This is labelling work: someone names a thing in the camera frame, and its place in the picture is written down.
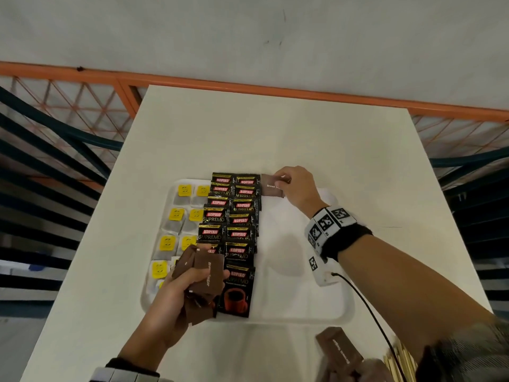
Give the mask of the person's right forearm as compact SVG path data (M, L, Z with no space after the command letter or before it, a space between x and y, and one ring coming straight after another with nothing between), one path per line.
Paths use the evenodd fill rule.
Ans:
M444 276L372 235L360 237L337 260L418 362L439 340L497 321Z

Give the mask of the pile of brown packets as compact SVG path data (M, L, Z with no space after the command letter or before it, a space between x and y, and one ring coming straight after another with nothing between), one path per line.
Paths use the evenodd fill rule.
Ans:
M315 382L395 382L380 359L364 359L352 365L336 367L323 358Z

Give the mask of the dark green metal bars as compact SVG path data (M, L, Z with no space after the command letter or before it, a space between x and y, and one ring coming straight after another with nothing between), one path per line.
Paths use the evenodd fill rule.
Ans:
M433 168L454 167L441 177L441 187L499 161L509 160L509 146L485 153L431 158ZM443 192L470 259L509 259L509 167Z
M132 119L111 86L0 76L0 315L46 315Z

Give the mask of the orange metal mesh railing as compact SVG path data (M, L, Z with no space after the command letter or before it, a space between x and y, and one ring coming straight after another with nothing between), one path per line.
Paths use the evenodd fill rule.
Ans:
M463 185L482 177L509 174L509 109L492 109L391 98L285 89L268 86L224 83L183 77L159 76L83 67L10 63L0 61L0 76L72 83L111 85L132 118L142 102L142 89L150 85L216 90L286 98L320 100L407 109L429 156L440 160L466 159L489 154L492 161L461 162L459 166L437 167L442 188Z

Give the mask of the plaid sleeve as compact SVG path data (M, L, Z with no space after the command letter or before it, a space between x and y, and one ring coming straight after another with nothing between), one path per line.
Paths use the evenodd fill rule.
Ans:
M427 346L416 382L509 382L509 322L477 323Z

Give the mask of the person's right hand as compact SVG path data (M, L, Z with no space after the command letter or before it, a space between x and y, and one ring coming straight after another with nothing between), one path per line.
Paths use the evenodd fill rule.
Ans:
M280 189L288 201L309 219L329 206L321 199L313 175L304 167L285 166L273 175L292 178L286 188Z

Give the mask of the brown sachet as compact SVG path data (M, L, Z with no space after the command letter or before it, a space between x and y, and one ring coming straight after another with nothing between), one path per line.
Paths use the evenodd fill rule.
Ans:
M281 176L269 175L265 173L260 175L261 196L285 198L283 190L275 185L279 177Z
M338 377L352 376L364 360L341 327L328 327L315 338L329 369Z

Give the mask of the white wrist tracker with markers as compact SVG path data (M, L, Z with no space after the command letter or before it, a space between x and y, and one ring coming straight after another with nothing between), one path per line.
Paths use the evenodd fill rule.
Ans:
M337 283L333 273L341 271L337 262L337 253L331 258L322 257L323 246L336 232L350 225L357 224L349 212L340 206L329 206L320 210L310 219L304 230L305 237L311 246L306 254L313 278L319 287L326 287Z

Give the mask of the person's left hand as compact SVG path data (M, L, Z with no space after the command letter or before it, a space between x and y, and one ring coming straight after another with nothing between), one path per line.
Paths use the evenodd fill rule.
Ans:
M179 336L179 340L188 329L184 310L185 291L187 289L188 287L180 286L180 276L175 280L164 281L148 310L148 312L157 311L161 314L179 313L178 320L175 323L175 335Z

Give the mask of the person's left forearm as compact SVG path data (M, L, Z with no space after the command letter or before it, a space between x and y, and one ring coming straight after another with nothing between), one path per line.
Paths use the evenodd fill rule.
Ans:
M134 366L157 371L165 354L179 340L179 336L175 335L178 316L179 313L148 312L118 353L118 358Z

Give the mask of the rows of black coffee packets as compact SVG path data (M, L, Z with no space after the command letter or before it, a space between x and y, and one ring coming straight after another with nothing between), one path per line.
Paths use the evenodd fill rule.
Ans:
M248 318L256 274L261 175L213 172L207 202L203 206L198 242L210 244L211 252L224 257L230 272L225 288L214 300L215 311Z

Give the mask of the rows of yellow-tagged tea bags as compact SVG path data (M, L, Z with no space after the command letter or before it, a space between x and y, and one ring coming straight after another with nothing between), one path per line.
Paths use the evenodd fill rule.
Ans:
M197 243L210 185L210 180L180 179L170 187L142 291L145 309L174 271L184 250Z

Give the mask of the bundle of golden sticks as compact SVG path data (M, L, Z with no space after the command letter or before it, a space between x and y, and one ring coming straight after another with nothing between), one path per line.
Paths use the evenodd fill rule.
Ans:
M393 351L389 350L383 357L383 362L389 370L394 382L417 382L417 363L408 349L397 339L392 345Z

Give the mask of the white plastic tray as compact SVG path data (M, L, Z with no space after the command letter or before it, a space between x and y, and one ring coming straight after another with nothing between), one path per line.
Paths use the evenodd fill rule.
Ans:
M254 324L339 323L351 306L351 289L338 282L319 287L306 254L308 219L286 198L262 197L256 274L248 318L222 313L217 321Z

